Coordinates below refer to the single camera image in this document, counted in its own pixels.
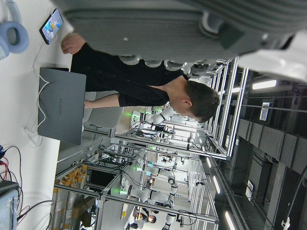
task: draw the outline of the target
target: hand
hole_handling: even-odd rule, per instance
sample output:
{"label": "hand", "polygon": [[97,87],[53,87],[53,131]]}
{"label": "hand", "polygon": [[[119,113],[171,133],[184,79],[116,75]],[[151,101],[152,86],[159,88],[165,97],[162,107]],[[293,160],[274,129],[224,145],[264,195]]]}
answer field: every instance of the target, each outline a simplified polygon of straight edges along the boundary
{"label": "hand", "polygon": [[88,100],[85,100],[84,101],[84,108],[85,109],[92,108],[92,102],[88,101]]}
{"label": "hand", "polygon": [[78,53],[85,42],[85,39],[78,33],[69,34],[62,40],[62,51],[64,54]]}

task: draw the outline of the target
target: phone screen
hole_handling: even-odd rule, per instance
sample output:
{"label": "phone screen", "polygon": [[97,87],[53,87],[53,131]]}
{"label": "phone screen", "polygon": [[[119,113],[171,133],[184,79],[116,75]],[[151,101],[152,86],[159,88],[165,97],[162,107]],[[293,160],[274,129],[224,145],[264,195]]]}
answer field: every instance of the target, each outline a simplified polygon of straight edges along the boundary
{"label": "phone screen", "polygon": [[56,9],[41,28],[42,35],[44,36],[44,40],[47,44],[50,44],[62,24],[63,19],[59,11]]}

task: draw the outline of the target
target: laptop lid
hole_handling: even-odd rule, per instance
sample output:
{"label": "laptop lid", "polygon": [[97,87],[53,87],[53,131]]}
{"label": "laptop lid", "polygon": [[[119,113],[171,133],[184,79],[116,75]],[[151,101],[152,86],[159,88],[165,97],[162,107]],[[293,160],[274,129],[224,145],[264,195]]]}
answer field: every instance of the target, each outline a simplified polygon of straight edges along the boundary
{"label": "laptop lid", "polygon": [[[80,145],[86,76],[50,68],[40,68],[40,75],[49,84],[39,96],[39,104],[46,119],[38,127],[38,134]],[[39,89],[45,84],[40,79]],[[39,110],[38,123],[43,119],[44,115]]]}

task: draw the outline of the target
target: man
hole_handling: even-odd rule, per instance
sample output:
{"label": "man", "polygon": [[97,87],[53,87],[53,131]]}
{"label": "man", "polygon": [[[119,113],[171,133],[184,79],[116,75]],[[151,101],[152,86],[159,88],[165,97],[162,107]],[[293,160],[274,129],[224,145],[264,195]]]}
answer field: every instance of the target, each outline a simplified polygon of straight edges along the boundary
{"label": "man", "polygon": [[145,223],[152,223],[154,224],[157,221],[157,218],[154,215],[149,215],[149,211],[145,208],[142,208],[143,211],[146,213],[146,215],[144,213],[141,213],[141,219],[145,222]]}
{"label": "man", "polygon": [[113,106],[159,106],[169,102],[182,116],[205,122],[215,114],[219,99],[217,93],[204,84],[189,81],[182,70],[168,71],[146,66],[126,65],[118,56],[91,49],[77,33],[62,41],[64,54],[73,54],[71,71],[83,73],[86,91],[111,91],[112,94],[95,101],[85,101],[85,108]]}

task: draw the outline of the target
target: white table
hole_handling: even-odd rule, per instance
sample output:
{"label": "white table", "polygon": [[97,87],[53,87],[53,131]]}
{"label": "white table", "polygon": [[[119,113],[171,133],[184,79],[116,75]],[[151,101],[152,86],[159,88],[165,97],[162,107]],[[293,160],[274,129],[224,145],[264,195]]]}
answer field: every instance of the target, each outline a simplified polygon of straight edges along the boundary
{"label": "white table", "polygon": [[[27,127],[37,130],[36,105],[39,67],[70,68],[71,55],[64,55],[60,49],[62,38],[72,31],[64,19],[57,39],[46,45],[39,33],[39,28],[55,7],[48,0],[16,0],[22,15],[23,26],[29,34],[29,47],[22,54],[10,54],[0,60],[0,145],[8,148],[17,146],[22,156],[22,177],[24,205],[34,205],[52,198],[56,171],[59,141],[43,138],[39,147],[31,147],[31,141],[24,132]],[[3,14],[0,23],[7,21]],[[9,168],[19,176],[19,154],[15,148],[5,155]],[[42,230],[49,221],[50,203],[35,207],[19,224],[19,230]]]}

